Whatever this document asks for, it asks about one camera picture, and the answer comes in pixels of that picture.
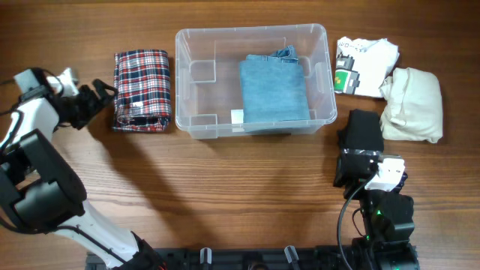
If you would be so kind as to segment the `red plaid shirt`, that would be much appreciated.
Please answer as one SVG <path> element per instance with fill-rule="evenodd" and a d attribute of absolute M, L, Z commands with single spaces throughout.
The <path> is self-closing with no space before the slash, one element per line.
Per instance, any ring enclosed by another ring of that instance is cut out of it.
<path fill-rule="evenodd" d="M 114 56 L 113 130 L 164 132 L 173 115 L 170 64 L 162 49 L 135 49 Z"/>

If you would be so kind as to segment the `blue denim jeans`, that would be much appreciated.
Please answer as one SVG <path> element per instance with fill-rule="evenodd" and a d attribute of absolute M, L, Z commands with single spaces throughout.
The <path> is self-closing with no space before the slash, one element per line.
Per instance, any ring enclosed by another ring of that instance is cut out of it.
<path fill-rule="evenodd" d="M 249 54 L 238 65 L 244 123 L 311 118 L 304 69 L 292 45 L 270 55 Z"/>

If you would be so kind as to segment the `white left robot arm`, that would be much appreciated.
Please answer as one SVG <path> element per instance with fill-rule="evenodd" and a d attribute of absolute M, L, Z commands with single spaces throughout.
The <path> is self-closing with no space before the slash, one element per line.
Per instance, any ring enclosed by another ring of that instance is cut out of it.
<path fill-rule="evenodd" d="M 116 226 L 88 200 L 80 177 L 51 143 L 60 127 L 85 127 L 116 97 L 95 79 L 80 85 L 67 68 L 56 76 L 30 67 L 13 77 L 21 91 L 6 114 L 11 124 L 1 141 L 1 225 L 23 235 L 55 234 L 98 256 L 107 269 L 166 269 L 144 239 Z"/>

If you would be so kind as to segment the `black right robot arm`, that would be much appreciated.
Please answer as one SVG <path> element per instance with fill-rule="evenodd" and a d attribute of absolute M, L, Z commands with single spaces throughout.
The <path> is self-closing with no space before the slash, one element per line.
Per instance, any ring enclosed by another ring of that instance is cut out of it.
<path fill-rule="evenodd" d="M 401 194 L 408 178 L 405 161 L 398 154 L 384 152 L 379 115 L 354 109 L 337 136 L 340 153 L 333 185 L 344 189 L 345 199 L 336 227 L 340 267 L 418 269 L 416 249 L 410 244 L 414 200 Z M 359 203 L 355 212 L 361 214 L 364 232 L 344 246 L 344 215 L 354 200 Z"/>

